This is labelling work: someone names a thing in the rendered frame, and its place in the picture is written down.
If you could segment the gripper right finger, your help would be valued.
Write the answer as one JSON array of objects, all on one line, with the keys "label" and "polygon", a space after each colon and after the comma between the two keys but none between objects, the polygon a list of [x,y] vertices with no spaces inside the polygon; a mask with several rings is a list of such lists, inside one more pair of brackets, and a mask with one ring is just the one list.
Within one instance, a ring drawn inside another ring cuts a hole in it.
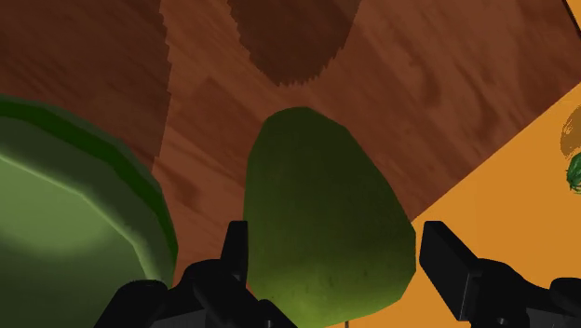
[{"label": "gripper right finger", "polygon": [[581,328],[581,279],[548,288],[479,258],[441,221],[426,221],[419,264],[457,321],[470,328]]}]

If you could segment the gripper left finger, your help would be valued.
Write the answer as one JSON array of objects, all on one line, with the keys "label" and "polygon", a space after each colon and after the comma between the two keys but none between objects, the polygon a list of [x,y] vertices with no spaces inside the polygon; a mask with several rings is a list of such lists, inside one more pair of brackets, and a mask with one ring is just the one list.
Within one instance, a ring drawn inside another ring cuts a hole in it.
[{"label": "gripper left finger", "polygon": [[248,260],[248,223],[232,221],[218,259],[188,266],[171,289],[159,280],[123,285],[94,328],[298,328],[247,289]]}]

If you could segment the dark green avocado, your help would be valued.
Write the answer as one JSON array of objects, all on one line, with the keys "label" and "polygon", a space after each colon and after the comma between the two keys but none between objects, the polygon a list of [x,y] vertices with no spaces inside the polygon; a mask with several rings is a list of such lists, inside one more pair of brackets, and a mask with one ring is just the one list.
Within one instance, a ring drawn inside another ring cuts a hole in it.
[{"label": "dark green avocado", "polygon": [[248,281],[297,328],[327,328],[398,302],[416,235],[347,128],[307,107],[265,120],[248,158]]}]

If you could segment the small green leafy thing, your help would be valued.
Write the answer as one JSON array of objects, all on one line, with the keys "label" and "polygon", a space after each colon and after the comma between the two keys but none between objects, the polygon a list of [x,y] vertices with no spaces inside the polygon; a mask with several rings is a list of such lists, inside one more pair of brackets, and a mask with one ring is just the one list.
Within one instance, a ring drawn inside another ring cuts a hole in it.
[{"label": "small green leafy thing", "polygon": [[581,194],[581,152],[571,158],[566,170],[566,182],[570,190]]}]

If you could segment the green bowl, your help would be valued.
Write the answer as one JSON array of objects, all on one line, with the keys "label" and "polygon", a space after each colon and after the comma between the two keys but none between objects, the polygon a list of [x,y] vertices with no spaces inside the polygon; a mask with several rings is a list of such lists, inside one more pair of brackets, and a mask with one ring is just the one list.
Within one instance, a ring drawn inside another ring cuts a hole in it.
[{"label": "green bowl", "polygon": [[0,328],[93,328],[122,285],[171,285],[177,251],[158,181],[119,139],[0,95]]}]

